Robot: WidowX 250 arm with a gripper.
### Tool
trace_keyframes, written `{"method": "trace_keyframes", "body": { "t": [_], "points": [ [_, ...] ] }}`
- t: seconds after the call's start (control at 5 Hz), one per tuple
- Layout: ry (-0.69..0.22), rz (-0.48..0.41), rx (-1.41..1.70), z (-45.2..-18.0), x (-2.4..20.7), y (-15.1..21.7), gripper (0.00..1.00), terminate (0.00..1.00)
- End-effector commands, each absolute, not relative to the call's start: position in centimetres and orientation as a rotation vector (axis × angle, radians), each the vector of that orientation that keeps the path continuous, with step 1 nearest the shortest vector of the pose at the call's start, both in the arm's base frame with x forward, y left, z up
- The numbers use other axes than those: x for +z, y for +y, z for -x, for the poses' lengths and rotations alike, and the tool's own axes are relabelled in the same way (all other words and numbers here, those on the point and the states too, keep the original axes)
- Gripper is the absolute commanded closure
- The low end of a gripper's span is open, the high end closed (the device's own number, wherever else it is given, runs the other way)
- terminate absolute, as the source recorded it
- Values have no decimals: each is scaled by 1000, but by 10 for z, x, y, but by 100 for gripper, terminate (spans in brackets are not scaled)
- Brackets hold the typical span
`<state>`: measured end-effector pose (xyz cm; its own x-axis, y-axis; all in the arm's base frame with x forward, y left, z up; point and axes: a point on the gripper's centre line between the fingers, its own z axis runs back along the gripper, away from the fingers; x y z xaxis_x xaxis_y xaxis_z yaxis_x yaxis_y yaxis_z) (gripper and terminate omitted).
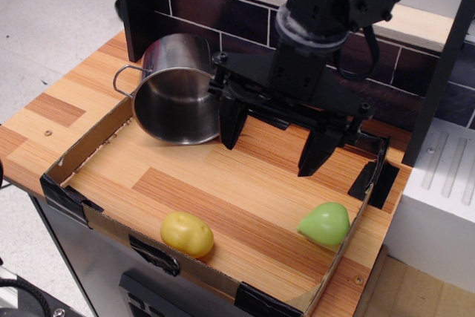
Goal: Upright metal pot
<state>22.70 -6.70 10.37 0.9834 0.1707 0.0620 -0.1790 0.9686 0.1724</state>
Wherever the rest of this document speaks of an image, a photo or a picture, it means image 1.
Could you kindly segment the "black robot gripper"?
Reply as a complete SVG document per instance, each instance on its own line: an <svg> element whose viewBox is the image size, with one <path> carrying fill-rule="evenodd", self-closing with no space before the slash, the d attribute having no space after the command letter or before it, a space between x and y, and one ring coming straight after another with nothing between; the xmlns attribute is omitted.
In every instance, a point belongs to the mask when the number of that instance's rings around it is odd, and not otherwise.
<svg viewBox="0 0 475 317"><path fill-rule="evenodd" d="M283 42L273 52L217 52L210 92L219 102L221 142L232 150L248 115L271 125L311 131L298 162L298 176L312 176L334 153L343 135L353 136L373 108L344 88L324 55Z"/></svg>

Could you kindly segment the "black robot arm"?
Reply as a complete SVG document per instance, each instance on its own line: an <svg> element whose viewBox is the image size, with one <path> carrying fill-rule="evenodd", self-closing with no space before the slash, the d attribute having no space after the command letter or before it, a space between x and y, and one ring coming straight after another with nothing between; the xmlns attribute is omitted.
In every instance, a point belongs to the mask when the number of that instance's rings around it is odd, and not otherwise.
<svg viewBox="0 0 475 317"><path fill-rule="evenodd" d="M362 30L373 63L379 46L373 25L389 21L400 0L286 0L277 12L276 49L270 53L216 53L210 92L219 102L220 138L233 148L248 116L279 128L309 131L298 164L314 174L342 146L355 144L373 116L370 104L341 87L328 72L339 67L341 49Z"/></svg>

